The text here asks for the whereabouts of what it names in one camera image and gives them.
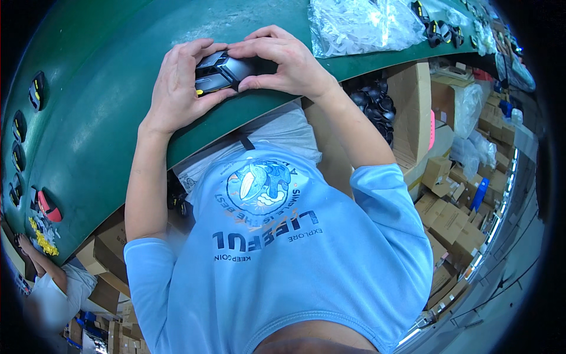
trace hand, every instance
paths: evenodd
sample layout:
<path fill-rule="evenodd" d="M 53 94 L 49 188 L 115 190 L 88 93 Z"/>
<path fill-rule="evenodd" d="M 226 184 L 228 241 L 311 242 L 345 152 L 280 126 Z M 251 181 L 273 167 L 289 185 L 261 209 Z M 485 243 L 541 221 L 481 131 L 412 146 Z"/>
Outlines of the hand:
<path fill-rule="evenodd" d="M 151 108 L 142 126 L 166 135 L 189 125 L 212 107 L 237 94 L 231 88 L 198 97 L 195 68 L 203 57 L 226 49 L 226 43 L 210 38 L 178 44 L 165 54 L 153 87 Z"/>
<path fill-rule="evenodd" d="M 18 238 L 18 243 L 20 245 L 20 248 L 22 249 L 23 254 L 30 255 L 33 251 L 36 250 L 26 235 L 17 233 L 15 236 Z"/>
<path fill-rule="evenodd" d="M 318 63 L 307 46 L 276 25 L 260 28 L 243 42 L 228 45 L 228 55 L 233 58 L 258 56 L 278 64 L 274 75 L 243 79 L 239 92 L 249 88 L 269 88 L 313 100 L 329 88 L 338 86 L 334 76 Z"/>

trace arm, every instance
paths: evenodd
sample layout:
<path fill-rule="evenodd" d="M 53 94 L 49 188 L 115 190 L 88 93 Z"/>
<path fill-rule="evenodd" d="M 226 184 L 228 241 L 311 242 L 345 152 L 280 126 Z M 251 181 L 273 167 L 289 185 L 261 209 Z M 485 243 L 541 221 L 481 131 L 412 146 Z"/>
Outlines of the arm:
<path fill-rule="evenodd" d="M 31 258 L 33 265 L 37 270 L 37 276 L 41 278 L 43 275 L 45 275 L 45 273 L 49 274 L 49 276 L 51 276 L 51 279 L 53 279 L 53 282 L 59 287 L 59 289 L 64 294 L 67 294 L 67 274 L 65 273 L 65 271 L 56 266 L 55 263 L 49 260 L 49 258 L 36 250 L 25 235 L 19 234 L 18 241 L 20 243 L 20 247 Z"/>
<path fill-rule="evenodd" d="M 271 25 L 250 34 L 243 42 L 230 44 L 228 49 L 228 55 L 234 58 L 259 56 L 278 64 L 274 75 L 243 79 L 239 91 L 269 88 L 306 96 L 320 105 L 354 168 L 395 163 L 379 131 L 309 49 L 291 34 Z"/>
<path fill-rule="evenodd" d="M 205 56 L 226 48 L 198 39 L 169 51 L 153 88 L 151 108 L 138 128 L 126 193 L 126 238 L 163 237 L 167 226 L 166 153 L 173 133 L 192 123 L 236 91 L 223 89 L 198 97 L 195 67 Z"/>

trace gray pants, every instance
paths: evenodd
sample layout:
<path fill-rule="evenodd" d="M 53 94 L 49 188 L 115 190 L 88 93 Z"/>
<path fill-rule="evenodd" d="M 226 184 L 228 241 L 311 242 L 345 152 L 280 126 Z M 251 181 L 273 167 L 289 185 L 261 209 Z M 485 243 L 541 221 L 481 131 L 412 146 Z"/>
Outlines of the gray pants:
<path fill-rule="evenodd" d="M 251 143 L 268 142 L 289 150 L 313 164 L 320 162 L 322 153 L 316 147 L 315 135 L 301 108 L 301 100 L 296 99 L 244 125 L 240 131 L 245 133 Z M 197 181 L 211 163 L 229 155 L 244 151 L 241 142 L 233 139 L 220 139 L 214 145 L 187 157 L 175 167 L 173 172 L 191 195 Z"/>

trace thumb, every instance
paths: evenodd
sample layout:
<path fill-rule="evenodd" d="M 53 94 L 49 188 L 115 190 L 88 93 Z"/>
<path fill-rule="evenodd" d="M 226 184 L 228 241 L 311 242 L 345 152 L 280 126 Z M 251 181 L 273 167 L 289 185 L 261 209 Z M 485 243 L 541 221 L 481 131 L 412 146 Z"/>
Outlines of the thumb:
<path fill-rule="evenodd" d="M 198 98 L 198 107 L 196 109 L 198 116 L 201 117 L 220 102 L 224 101 L 228 97 L 232 97 L 237 94 L 238 92 L 231 88 L 224 88 Z"/>
<path fill-rule="evenodd" d="M 240 85 L 238 86 L 238 92 L 243 92 L 249 88 L 269 88 L 283 91 L 281 90 L 281 78 L 279 78 L 277 75 L 248 76 L 240 82 Z"/>

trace workbench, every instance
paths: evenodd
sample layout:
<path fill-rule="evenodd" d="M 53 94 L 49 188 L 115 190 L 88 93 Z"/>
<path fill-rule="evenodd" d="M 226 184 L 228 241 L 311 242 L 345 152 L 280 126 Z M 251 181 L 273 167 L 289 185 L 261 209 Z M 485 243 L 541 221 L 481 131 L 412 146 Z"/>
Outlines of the workbench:
<path fill-rule="evenodd" d="M 446 4 L 470 16 L 456 0 Z M 34 34 L 15 74 L 2 124 L 2 208 L 14 232 L 34 235 L 27 221 L 29 187 L 46 189 L 63 220 L 54 224 L 61 265 L 110 214 L 124 204 L 138 125 L 151 104 L 153 84 L 164 54 L 175 44 L 200 37 L 241 41 L 277 24 L 311 47 L 308 0 L 59 0 Z M 338 81 L 398 63 L 472 52 L 473 25 L 462 28 L 465 43 L 431 49 L 426 41 L 401 52 L 320 59 Z M 44 109 L 28 100 L 34 74 L 46 78 Z M 246 122 L 294 99 L 270 90 L 249 90 L 215 107 L 174 134 L 171 168 Z M 12 117 L 20 109 L 27 123 L 22 144 L 26 166 L 24 195 L 10 202 Z"/>

